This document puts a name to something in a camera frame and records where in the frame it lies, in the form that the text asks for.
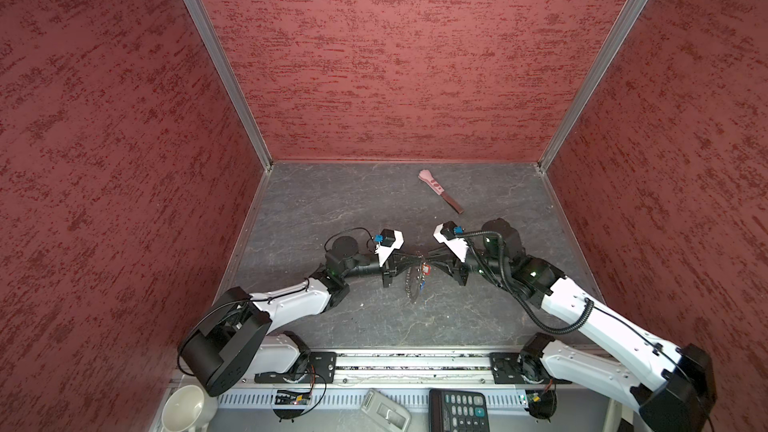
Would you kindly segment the pink handled knife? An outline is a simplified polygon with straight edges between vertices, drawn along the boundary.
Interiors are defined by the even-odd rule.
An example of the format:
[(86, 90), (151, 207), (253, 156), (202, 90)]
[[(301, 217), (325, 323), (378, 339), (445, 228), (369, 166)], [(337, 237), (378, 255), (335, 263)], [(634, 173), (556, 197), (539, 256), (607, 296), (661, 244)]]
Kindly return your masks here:
[(457, 214), (462, 214), (464, 212), (463, 207), (445, 191), (429, 170), (421, 170), (418, 174), (418, 178), (427, 184), (430, 189), (440, 196)]

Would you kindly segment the right aluminium corner post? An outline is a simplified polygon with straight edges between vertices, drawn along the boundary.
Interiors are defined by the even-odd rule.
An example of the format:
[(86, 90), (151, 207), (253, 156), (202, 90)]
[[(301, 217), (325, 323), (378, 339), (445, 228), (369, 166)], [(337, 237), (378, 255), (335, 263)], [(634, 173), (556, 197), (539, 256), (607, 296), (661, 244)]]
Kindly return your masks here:
[(600, 47), (560, 125), (545, 148), (538, 169), (546, 174), (586, 105), (608, 71), (649, 0), (626, 0)]

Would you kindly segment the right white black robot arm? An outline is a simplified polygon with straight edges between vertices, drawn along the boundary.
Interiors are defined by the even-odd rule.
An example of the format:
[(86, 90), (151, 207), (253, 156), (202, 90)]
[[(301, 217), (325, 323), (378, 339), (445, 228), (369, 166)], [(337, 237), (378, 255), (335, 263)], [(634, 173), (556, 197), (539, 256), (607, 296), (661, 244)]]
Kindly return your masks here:
[(548, 261), (529, 255), (507, 221), (466, 231), (438, 225), (427, 263), (464, 280), (476, 273), (509, 293), (539, 327), (517, 359), (532, 384), (581, 385), (638, 414), (651, 431), (701, 431), (717, 400), (712, 359), (632, 323)]

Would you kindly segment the black calculator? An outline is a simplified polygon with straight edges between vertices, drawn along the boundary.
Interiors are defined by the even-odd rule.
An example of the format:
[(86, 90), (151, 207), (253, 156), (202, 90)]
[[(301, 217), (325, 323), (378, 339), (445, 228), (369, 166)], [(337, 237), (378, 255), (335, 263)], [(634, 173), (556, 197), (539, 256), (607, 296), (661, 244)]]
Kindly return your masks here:
[(430, 432), (489, 432), (486, 397), (479, 392), (430, 389)]

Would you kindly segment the left aluminium corner post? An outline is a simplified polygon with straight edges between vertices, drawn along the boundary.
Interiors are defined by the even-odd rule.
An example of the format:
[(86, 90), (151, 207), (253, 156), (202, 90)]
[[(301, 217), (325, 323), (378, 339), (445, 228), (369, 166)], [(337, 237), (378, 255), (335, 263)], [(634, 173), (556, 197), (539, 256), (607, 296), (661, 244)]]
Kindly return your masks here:
[(182, 0), (208, 52), (211, 62), (227, 92), (262, 168), (271, 173), (273, 158), (259, 130), (245, 94), (236, 78), (226, 52), (206, 11), (203, 0)]

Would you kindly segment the aluminium corner post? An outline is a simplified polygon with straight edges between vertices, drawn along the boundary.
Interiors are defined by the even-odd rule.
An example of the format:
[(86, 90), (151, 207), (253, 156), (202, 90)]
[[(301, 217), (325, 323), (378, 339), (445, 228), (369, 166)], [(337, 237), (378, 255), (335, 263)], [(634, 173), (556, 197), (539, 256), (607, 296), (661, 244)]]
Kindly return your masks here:
[(227, 92), (262, 168), (271, 173), (273, 158), (259, 130), (245, 94), (236, 78), (226, 52), (206, 11), (203, 0), (182, 0), (208, 52), (211, 62)]
[(586, 105), (608, 71), (649, 0), (626, 0), (600, 47), (560, 125), (545, 148), (538, 169), (546, 174)]

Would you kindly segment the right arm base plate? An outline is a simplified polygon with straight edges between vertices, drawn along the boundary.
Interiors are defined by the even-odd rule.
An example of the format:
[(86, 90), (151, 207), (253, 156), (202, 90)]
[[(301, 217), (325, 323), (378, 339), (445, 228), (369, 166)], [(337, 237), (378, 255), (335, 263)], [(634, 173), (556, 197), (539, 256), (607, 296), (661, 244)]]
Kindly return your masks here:
[(530, 352), (492, 352), (490, 371), (497, 385), (546, 386), (571, 385), (570, 381), (555, 379), (545, 369), (540, 354)]

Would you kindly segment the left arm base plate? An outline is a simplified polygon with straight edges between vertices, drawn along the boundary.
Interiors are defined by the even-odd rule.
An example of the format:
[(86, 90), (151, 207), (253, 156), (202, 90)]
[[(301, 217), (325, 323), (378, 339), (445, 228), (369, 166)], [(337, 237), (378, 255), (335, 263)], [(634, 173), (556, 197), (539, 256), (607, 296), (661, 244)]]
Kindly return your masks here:
[(330, 384), (334, 381), (336, 352), (305, 352), (284, 373), (264, 372), (253, 376), (255, 383), (262, 384), (311, 384), (320, 381)]

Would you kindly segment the white mug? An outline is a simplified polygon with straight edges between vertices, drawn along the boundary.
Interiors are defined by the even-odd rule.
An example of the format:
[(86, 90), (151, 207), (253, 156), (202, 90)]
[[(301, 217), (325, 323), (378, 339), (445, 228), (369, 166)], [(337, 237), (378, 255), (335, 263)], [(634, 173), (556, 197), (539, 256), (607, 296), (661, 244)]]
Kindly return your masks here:
[(218, 400), (200, 386), (186, 385), (174, 392), (164, 405), (161, 424), (169, 432), (206, 432), (218, 411)]

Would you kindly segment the aluminium front rail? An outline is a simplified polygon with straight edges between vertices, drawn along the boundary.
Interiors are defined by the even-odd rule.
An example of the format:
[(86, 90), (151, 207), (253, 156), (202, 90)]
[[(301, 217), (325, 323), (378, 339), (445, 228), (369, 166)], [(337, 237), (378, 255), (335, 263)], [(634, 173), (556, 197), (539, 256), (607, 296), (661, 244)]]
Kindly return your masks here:
[[(538, 353), (525, 349), (521, 352), (540, 354), (543, 365), (549, 374), (555, 379), (570, 381), (571, 383), (590, 388), (604, 395), (612, 387), (640, 387), (642, 382), (629, 369), (622, 364), (572, 349), (560, 342), (550, 344), (550, 353)], [(255, 383), (253, 376), (264, 372), (286, 372), (293, 365), (299, 355), (305, 352), (294, 352), (291, 348), (284, 352), (269, 349), (267, 356), (275, 356), (278, 361), (264, 367), (245, 365), (235, 371), (232, 380), (227, 380), (213, 392), (215, 396), (221, 395), (235, 385), (243, 383)], [(487, 377), (491, 377), (489, 354), (478, 351), (461, 351), (457, 354), (449, 354), (445, 351), (432, 352), (430, 354), (416, 354), (412, 351), (385, 352), (379, 350), (362, 351), (318, 351), (336, 352), (338, 354), (334, 381), (330, 384), (359, 383), (363, 381), (378, 382), (428, 382), (428, 381), (469, 381), (481, 383)]]

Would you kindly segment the grey plastic device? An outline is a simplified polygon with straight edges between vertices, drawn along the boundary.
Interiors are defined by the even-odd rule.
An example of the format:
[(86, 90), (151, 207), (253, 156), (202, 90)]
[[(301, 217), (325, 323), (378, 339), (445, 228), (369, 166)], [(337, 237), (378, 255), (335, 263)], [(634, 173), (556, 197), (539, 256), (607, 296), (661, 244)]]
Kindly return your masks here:
[(412, 415), (402, 405), (375, 389), (369, 389), (360, 406), (361, 412), (384, 431), (406, 432)]

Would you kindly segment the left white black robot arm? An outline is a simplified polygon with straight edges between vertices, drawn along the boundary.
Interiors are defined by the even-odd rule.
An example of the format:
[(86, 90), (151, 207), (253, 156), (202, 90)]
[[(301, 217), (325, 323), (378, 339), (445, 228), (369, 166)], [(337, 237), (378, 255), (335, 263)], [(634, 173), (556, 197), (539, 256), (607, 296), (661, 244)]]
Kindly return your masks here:
[(269, 292), (225, 291), (191, 328), (177, 348), (177, 368), (217, 397), (242, 378), (267, 373), (303, 377), (310, 350), (295, 334), (279, 330), (304, 317), (336, 307), (349, 294), (349, 276), (378, 275), (388, 286), (417, 267), (421, 257), (401, 250), (403, 235), (384, 229), (362, 250), (351, 236), (325, 247), (325, 259), (296, 285)]

